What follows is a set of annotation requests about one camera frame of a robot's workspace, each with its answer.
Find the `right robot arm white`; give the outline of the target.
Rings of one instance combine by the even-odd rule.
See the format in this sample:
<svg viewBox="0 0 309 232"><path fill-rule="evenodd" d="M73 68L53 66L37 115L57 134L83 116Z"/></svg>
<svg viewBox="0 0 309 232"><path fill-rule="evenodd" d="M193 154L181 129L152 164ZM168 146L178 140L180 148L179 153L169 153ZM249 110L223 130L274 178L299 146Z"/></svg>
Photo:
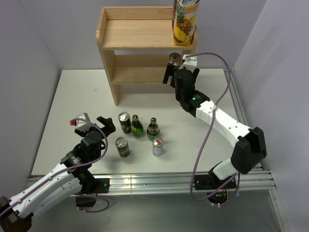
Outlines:
<svg viewBox="0 0 309 232"><path fill-rule="evenodd" d="M230 158L214 166L209 176L213 188L220 188L226 179L236 173L247 174L267 156L264 132L236 121L222 111L205 94L195 89L198 68L188 66L166 67L163 84L171 79L170 86L175 89L176 100L183 110L208 123L219 132L233 147Z"/></svg>

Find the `silver red-top can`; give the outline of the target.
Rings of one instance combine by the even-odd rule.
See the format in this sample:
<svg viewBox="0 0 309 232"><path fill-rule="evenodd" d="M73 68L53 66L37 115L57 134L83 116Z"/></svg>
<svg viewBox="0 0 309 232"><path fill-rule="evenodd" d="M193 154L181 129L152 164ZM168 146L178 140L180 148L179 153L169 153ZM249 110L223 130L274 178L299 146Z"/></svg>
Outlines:
<svg viewBox="0 0 309 232"><path fill-rule="evenodd" d="M169 55L169 60L170 60L170 63L174 66L181 66L181 63L182 63L182 57L179 53L171 53Z"/></svg>
<svg viewBox="0 0 309 232"><path fill-rule="evenodd" d="M155 157L159 157L163 154L163 139L160 137L156 137L153 139L153 155Z"/></svg>

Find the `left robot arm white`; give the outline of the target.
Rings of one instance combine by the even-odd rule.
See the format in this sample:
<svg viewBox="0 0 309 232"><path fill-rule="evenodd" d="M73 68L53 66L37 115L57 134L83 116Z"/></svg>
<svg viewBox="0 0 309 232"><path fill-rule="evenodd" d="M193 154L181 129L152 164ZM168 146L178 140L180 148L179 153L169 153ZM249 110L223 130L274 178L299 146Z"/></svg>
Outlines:
<svg viewBox="0 0 309 232"><path fill-rule="evenodd" d="M82 113L70 120L81 141L68 152L60 163L39 181L21 193L0 199L0 226L5 232L27 232L32 218L53 207L63 199L76 194L85 196L95 188L95 179L89 172L108 149L107 137L116 131L111 118L97 117L100 128Z"/></svg>

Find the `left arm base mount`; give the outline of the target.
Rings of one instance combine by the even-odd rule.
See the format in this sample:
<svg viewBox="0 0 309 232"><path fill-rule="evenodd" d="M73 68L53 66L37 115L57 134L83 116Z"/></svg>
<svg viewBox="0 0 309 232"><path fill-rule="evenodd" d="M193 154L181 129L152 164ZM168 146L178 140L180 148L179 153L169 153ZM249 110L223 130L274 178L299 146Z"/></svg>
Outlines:
<svg viewBox="0 0 309 232"><path fill-rule="evenodd" d="M99 193L108 193L110 187L109 178L95 178L94 180L82 186L78 194L98 196ZM91 208L97 202L96 199L76 196L75 203L77 207Z"/></svg>

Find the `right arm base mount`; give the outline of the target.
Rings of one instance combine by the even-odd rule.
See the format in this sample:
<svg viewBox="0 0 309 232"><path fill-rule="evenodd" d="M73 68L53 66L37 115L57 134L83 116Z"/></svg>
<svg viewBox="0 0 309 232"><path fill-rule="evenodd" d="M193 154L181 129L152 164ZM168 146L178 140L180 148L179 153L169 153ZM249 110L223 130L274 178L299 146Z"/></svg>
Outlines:
<svg viewBox="0 0 309 232"><path fill-rule="evenodd" d="M206 200L217 207L221 207L234 199L240 185L240 173L233 174L224 180L220 180L212 170L208 174L194 176L193 188L195 190L210 190L206 192Z"/></svg>

